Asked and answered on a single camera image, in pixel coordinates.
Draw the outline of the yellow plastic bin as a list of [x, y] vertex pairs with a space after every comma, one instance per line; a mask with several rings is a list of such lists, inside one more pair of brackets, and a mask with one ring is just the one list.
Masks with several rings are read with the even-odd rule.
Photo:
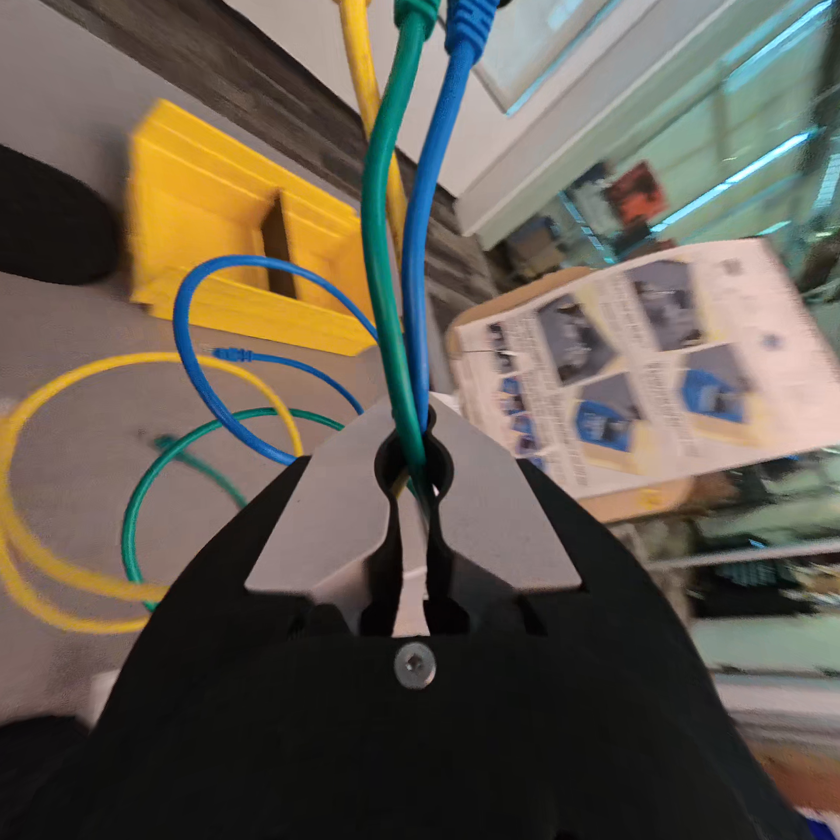
[[[133, 132], [126, 216], [130, 299], [158, 319], [171, 320], [193, 268], [265, 254], [329, 281], [373, 319], [358, 211], [169, 101]], [[327, 291], [261, 266], [206, 278], [190, 324], [348, 356], [374, 344]]]

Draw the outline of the black round pad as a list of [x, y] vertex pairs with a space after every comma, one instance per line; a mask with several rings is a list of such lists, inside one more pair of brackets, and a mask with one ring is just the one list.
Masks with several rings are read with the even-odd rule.
[[77, 178], [2, 144], [1, 271], [79, 287], [123, 266], [119, 213]]

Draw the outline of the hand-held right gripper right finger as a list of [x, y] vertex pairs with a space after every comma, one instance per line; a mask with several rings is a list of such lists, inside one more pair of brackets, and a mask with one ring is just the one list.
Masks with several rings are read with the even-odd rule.
[[519, 462], [436, 397], [425, 437], [429, 597], [577, 591], [582, 579]]

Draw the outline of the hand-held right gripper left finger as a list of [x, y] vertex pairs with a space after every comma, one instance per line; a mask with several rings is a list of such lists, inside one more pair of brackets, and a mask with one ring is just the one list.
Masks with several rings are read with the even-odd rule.
[[252, 594], [335, 606], [354, 634], [392, 634], [403, 590], [403, 536], [385, 398], [309, 457], [245, 582]]

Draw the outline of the printed instruction sheet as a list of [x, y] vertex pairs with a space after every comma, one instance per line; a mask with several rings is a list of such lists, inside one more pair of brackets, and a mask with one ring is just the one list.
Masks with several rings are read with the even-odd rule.
[[767, 238], [567, 269], [463, 313], [464, 414], [573, 498], [838, 444], [838, 359]]

